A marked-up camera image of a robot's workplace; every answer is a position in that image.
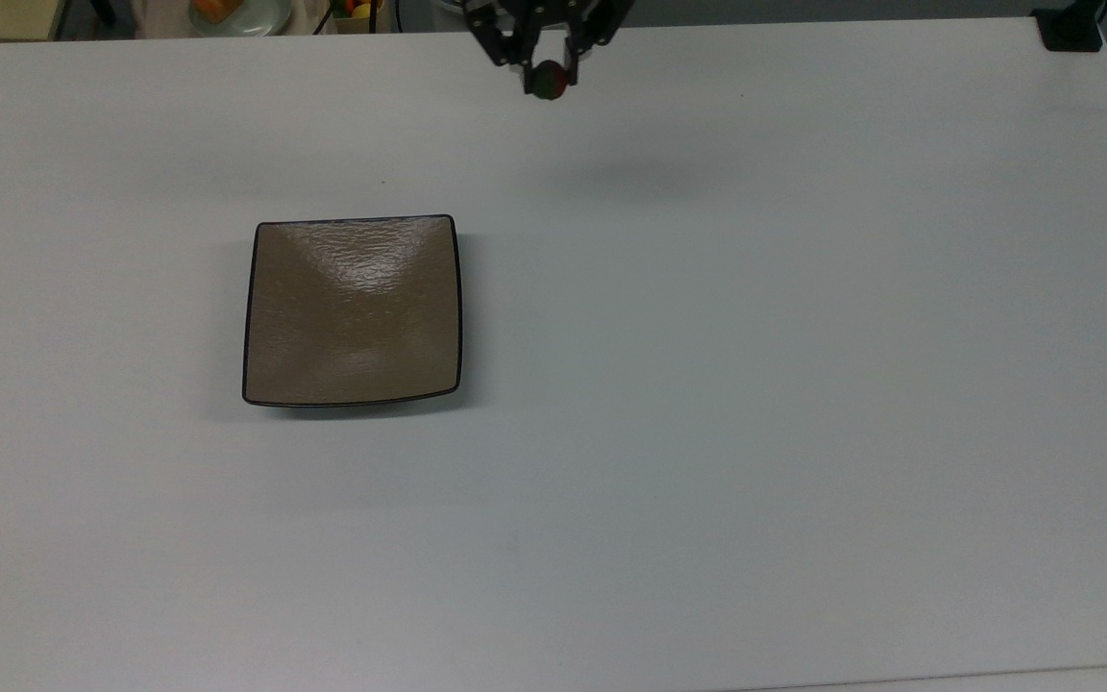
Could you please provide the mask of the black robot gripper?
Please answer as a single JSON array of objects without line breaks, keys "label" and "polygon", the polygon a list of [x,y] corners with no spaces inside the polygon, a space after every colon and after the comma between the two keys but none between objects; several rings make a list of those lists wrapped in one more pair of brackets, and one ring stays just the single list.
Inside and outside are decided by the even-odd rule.
[{"label": "black robot gripper", "polygon": [[[532,56],[545,27],[566,27],[563,70],[567,87],[572,87],[581,58],[609,44],[633,6],[633,1],[464,1],[464,17],[493,64],[518,66],[524,92],[535,96]],[[501,16],[511,19],[510,34],[498,27]]]}]

